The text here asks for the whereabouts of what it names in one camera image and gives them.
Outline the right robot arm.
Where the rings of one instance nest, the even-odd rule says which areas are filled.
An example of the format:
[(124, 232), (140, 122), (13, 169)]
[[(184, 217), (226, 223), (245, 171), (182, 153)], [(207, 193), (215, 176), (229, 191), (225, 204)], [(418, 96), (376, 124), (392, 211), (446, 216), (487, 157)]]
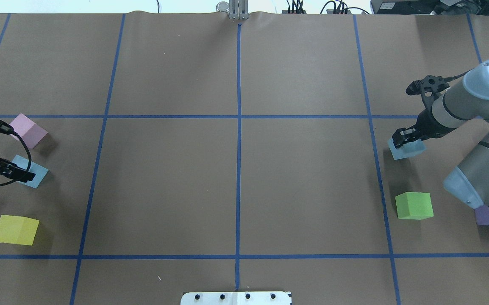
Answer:
[(406, 94), (418, 95), (423, 110), (413, 125), (392, 133), (387, 142), (392, 158), (412, 158), (425, 150), (426, 140), (481, 123), (475, 145), (446, 176), (443, 186), (467, 206), (489, 209), (489, 59), (454, 77), (427, 75), (409, 84)]

